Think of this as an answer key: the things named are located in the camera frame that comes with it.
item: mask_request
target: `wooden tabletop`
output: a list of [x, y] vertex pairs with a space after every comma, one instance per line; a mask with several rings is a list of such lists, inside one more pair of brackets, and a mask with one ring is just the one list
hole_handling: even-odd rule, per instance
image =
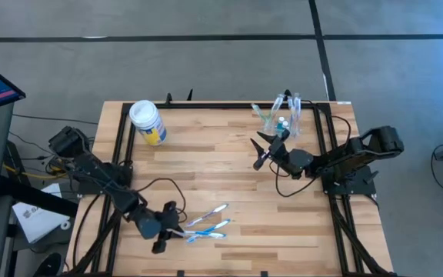
[[[98, 125], [93, 152], [104, 162], [112, 159], [115, 137], [123, 102], [106, 102]], [[353, 108], [349, 103], [331, 102], [333, 115], [346, 118], [352, 127], [351, 136], [358, 135]], [[182, 239], [168, 241], [162, 254], [151, 253], [155, 240], [144, 240], [134, 223], [122, 222], [115, 260], [115, 275], [341, 275], [335, 234], [332, 228], [328, 197], [317, 180], [303, 192], [282, 198], [275, 191], [275, 175], [266, 162], [256, 172], [256, 160], [249, 138], [267, 147], [256, 131], [261, 122], [251, 109], [161, 109], [167, 128], [163, 145], [151, 147], [137, 134], [133, 148], [134, 178], [132, 188], [139, 189], [158, 177], [174, 179], [183, 191], [190, 219], [194, 219], [222, 203], [229, 207], [193, 229], [231, 219], [220, 229], [227, 239], [202, 239], [187, 245]], [[327, 149], [330, 142], [321, 115]], [[125, 153], [129, 120], [122, 143]], [[346, 140], [347, 125], [334, 119], [338, 143]], [[287, 149], [302, 148], [320, 155], [315, 120], [310, 110], [303, 110], [302, 135], [290, 138]], [[278, 180], [284, 194], [293, 192], [309, 179]], [[182, 206], [170, 182], [158, 182], [142, 192], [148, 207], [161, 210], [164, 203], [175, 200]], [[92, 196], [79, 203], [76, 222], [82, 220]], [[78, 260], [95, 240], [102, 211], [103, 197], [92, 207], [85, 220], [78, 243]], [[358, 237], [367, 250], [387, 270], [392, 270], [378, 210], [367, 198], [354, 195], [351, 207]], [[72, 264], [72, 250], [78, 224], [75, 225], [67, 262]], [[351, 246], [346, 239], [348, 263], [352, 265]], [[105, 269], [109, 240], [104, 244], [100, 269]]]

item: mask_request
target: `small bottle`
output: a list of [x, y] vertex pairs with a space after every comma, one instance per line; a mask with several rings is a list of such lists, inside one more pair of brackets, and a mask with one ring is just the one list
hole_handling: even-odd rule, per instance
[[278, 124], [276, 125], [276, 135], [280, 135], [281, 136], [281, 134], [285, 130], [285, 127], [283, 127], [283, 122], [286, 122], [285, 118], [283, 116], [280, 116], [278, 118]]

